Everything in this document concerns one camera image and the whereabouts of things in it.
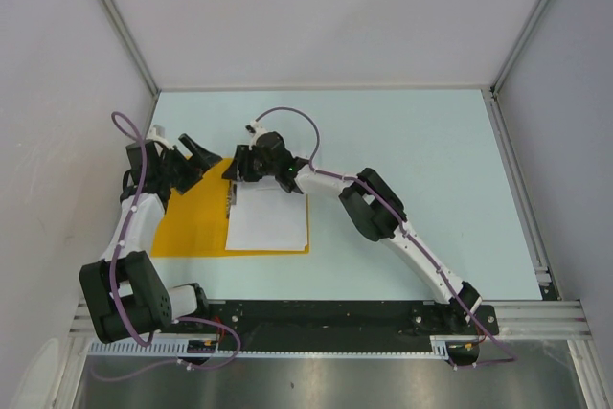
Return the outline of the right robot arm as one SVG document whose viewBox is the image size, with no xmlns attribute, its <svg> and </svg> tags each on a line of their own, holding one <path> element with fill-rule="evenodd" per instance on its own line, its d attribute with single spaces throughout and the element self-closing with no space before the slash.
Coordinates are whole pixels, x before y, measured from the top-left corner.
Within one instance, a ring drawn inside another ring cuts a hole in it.
<svg viewBox="0 0 613 409">
<path fill-rule="evenodd" d="M 483 302 L 479 292 L 456 275 L 418 236 L 396 193 L 373 169 L 356 175 L 317 169 L 311 160 L 293 155 L 276 131 L 253 137 L 236 148 L 222 177 L 256 183 L 272 177 L 286 193 L 324 195 L 339 201 L 357 232 L 386 245 L 426 284 L 443 305 L 443 325 L 464 333 L 476 322 Z"/>
</svg>

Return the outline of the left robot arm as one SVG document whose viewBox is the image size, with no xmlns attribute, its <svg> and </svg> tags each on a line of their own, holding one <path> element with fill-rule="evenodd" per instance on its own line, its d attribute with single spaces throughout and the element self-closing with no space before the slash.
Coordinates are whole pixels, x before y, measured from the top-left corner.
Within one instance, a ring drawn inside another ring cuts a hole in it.
<svg viewBox="0 0 613 409">
<path fill-rule="evenodd" d="M 122 179 L 121 218 L 100 259 L 84 265 L 79 283 L 98 339 L 104 344 L 164 330 L 176 320 L 199 332 L 212 320 L 204 290 L 197 283 L 167 287 L 149 253 L 173 192 L 191 190 L 221 157 L 187 134 L 179 136 L 184 155 L 150 133 L 144 148 L 125 150 L 129 169 Z"/>
</svg>

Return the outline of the orange plastic folder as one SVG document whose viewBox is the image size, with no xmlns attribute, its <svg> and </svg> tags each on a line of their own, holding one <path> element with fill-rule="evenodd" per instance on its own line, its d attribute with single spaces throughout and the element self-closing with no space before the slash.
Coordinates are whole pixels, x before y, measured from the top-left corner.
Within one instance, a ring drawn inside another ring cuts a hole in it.
<svg viewBox="0 0 613 409">
<path fill-rule="evenodd" d="M 229 219 L 226 218 L 226 194 L 229 183 L 221 175 L 231 160 L 222 161 L 207 171 L 188 192 L 173 192 L 152 245 L 154 258 L 222 258 L 238 256 L 294 255 L 304 252 L 227 251 L 225 249 Z M 264 178 L 257 183 L 274 181 Z"/>
</svg>

